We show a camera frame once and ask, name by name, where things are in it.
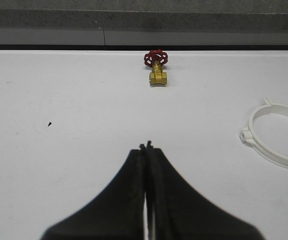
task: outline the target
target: brass valve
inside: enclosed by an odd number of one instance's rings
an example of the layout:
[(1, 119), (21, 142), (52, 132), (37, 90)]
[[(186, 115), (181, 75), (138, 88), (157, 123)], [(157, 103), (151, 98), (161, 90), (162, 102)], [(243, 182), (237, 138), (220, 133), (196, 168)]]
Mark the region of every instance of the brass valve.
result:
[(155, 61), (152, 72), (149, 74), (149, 83), (153, 84), (167, 84), (167, 73), (163, 72), (159, 61)]
[(149, 74), (149, 83), (154, 84), (167, 84), (167, 73), (163, 72), (162, 66), (168, 62), (167, 53), (159, 50), (151, 50), (144, 57), (145, 65), (152, 68)]

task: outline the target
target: white table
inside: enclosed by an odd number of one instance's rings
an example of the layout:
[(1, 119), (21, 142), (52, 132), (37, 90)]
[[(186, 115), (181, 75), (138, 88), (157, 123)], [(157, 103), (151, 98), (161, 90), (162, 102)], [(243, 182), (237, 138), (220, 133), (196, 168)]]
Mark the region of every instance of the white table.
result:
[[(39, 239), (147, 140), (210, 201), (288, 239), (288, 169), (239, 139), (265, 97), (288, 105), (288, 51), (169, 51), (167, 87), (150, 87), (144, 54), (0, 51), (0, 240)], [(288, 118), (255, 127), (288, 154)]]

